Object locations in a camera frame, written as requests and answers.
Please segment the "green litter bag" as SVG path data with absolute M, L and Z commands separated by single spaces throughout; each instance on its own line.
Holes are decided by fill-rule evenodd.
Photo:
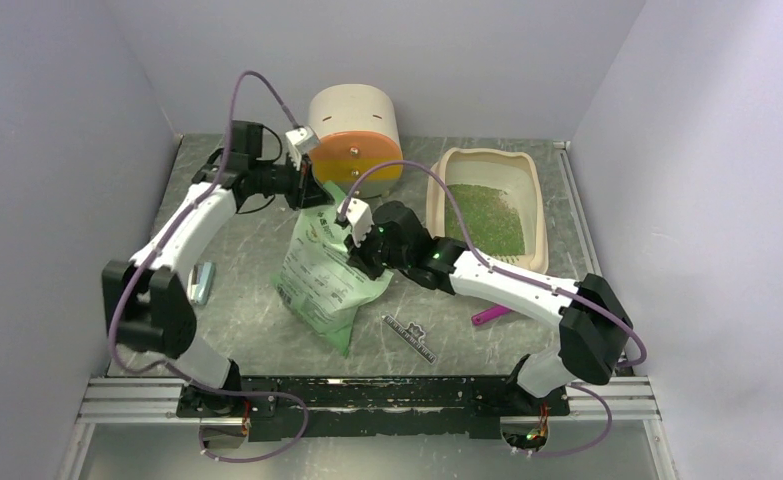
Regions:
M 393 273 L 372 280 L 347 264 L 349 231 L 335 223 L 346 193 L 332 182 L 324 189 L 333 203 L 300 211 L 272 285 L 291 313 L 346 357 L 359 308 L 386 292 Z

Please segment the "magenta plastic scoop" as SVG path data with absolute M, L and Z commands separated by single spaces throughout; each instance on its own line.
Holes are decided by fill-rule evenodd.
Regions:
M 495 305 L 477 314 L 474 314 L 471 317 L 471 324 L 473 326 L 482 326 L 510 313 L 512 313 L 511 309 L 508 309 L 504 306 Z

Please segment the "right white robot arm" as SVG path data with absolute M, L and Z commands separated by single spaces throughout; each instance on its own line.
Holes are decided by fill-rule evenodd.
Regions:
M 422 288 L 486 300 L 552 330 L 553 345 L 524 355 L 515 366 L 506 389 L 515 412 L 532 413 L 547 394 L 575 380 L 606 385 L 614 376 L 632 323 L 602 277 L 549 277 L 460 240 L 434 237 L 399 201 L 372 210 L 361 200 L 346 200 L 336 222 L 350 230 L 349 265 L 369 278 L 395 270 Z

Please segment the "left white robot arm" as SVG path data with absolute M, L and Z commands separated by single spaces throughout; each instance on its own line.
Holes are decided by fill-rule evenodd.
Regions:
M 263 156 L 266 126 L 230 123 L 229 136 L 192 178 L 168 222 L 126 261 L 111 261 L 101 274 L 109 351 L 150 353 L 153 367 L 185 376 L 187 413 L 218 417 L 242 412 L 244 397 L 237 363 L 217 352 L 197 331 L 187 286 L 200 255 L 214 235 L 247 199 L 284 198 L 293 210 L 332 201 L 314 178 L 309 154 L 319 146 L 308 126 L 296 126 L 278 138 L 279 154 Z

